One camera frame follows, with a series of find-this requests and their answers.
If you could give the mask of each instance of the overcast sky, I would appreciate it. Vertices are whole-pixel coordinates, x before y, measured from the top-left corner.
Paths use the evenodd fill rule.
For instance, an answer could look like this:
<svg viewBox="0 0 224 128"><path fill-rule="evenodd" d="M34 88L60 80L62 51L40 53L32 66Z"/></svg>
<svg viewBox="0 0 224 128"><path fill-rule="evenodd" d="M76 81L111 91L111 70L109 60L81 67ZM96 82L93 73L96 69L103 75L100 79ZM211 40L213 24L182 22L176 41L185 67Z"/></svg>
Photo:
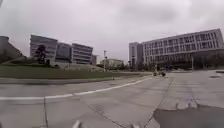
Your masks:
<svg viewBox="0 0 224 128"><path fill-rule="evenodd" d="M223 0L4 0L0 35L29 56L30 34L128 60L128 43L221 28Z"/></svg>

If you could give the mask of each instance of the tree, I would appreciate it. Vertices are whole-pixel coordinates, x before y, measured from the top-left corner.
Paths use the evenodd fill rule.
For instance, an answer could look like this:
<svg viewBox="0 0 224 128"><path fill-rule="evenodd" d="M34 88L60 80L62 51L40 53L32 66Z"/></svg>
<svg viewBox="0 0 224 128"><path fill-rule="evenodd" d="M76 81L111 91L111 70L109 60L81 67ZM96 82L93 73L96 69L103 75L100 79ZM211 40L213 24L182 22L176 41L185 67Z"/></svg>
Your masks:
<svg viewBox="0 0 224 128"><path fill-rule="evenodd" d="M44 45L39 45L39 47L37 48L35 57L37 58L37 62L39 64L44 64L45 63L46 47Z"/></svg>

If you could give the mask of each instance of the building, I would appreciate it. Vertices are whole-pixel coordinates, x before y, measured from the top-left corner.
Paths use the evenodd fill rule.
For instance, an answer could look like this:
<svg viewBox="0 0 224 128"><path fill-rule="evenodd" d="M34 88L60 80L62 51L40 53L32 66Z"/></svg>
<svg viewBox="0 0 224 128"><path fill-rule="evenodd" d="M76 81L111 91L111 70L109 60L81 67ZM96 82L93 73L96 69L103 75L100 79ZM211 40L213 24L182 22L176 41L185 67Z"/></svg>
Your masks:
<svg viewBox="0 0 224 128"><path fill-rule="evenodd" d="M92 55L91 64L92 65L96 65L97 64L97 56L96 55Z"/></svg>
<svg viewBox="0 0 224 128"><path fill-rule="evenodd" d="M0 36L0 55L1 60L5 57L8 59L16 59L23 56L17 48L9 43L9 37L6 36Z"/></svg>
<svg viewBox="0 0 224 128"><path fill-rule="evenodd" d="M143 46L138 42L129 43L129 61L132 68L143 62Z"/></svg>
<svg viewBox="0 0 224 128"><path fill-rule="evenodd" d="M40 45L44 45L46 48L46 60L50 60L50 62L55 61L56 51L58 46L58 40L31 35L30 38L30 56L35 57L35 53Z"/></svg>
<svg viewBox="0 0 224 128"><path fill-rule="evenodd" d="M31 35L30 56L35 57L40 45L46 47L46 59L50 62L91 64L93 48L78 43L72 45L59 42L56 39Z"/></svg>
<svg viewBox="0 0 224 128"><path fill-rule="evenodd" d="M123 60L106 59L106 67L108 68L118 68L118 67L121 67L122 64L124 64Z"/></svg>
<svg viewBox="0 0 224 128"><path fill-rule="evenodd" d="M212 59L223 56L224 43L220 29L167 37L141 43L143 63L176 66L194 63L212 65Z"/></svg>
<svg viewBox="0 0 224 128"><path fill-rule="evenodd" d="M71 45L59 42L57 45L55 61L71 63L71 52Z"/></svg>
<svg viewBox="0 0 224 128"><path fill-rule="evenodd" d="M72 63L91 64L93 48L77 43L72 44Z"/></svg>

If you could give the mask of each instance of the asphalt road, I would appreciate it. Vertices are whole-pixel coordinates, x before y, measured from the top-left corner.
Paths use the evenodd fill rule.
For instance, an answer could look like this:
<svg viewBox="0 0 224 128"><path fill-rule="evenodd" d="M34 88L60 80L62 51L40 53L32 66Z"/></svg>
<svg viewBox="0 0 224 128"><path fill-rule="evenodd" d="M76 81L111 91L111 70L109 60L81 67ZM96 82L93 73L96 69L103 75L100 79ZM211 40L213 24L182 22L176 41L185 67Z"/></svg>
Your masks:
<svg viewBox="0 0 224 128"><path fill-rule="evenodd" d="M198 71L77 85L0 85L0 122L3 128L72 128L77 120L83 128L159 128L157 109L223 108L223 78Z"/></svg>

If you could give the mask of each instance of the pole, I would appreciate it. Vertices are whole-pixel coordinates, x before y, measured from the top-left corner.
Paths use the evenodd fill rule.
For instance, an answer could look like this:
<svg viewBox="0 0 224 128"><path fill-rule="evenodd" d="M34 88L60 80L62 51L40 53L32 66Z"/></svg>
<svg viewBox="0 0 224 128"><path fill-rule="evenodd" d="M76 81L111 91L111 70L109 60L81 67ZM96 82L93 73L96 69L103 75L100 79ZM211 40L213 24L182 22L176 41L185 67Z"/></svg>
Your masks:
<svg viewBox="0 0 224 128"><path fill-rule="evenodd" d="M193 55L191 56L191 68L193 71L194 70L194 56Z"/></svg>
<svg viewBox="0 0 224 128"><path fill-rule="evenodd" d="M107 51L104 50L104 66L103 66L104 72L106 72L106 52Z"/></svg>
<svg viewBox="0 0 224 128"><path fill-rule="evenodd" d="M1 5L2 5L2 2L3 2L3 0L0 0L0 8L1 8Z"/></svg>

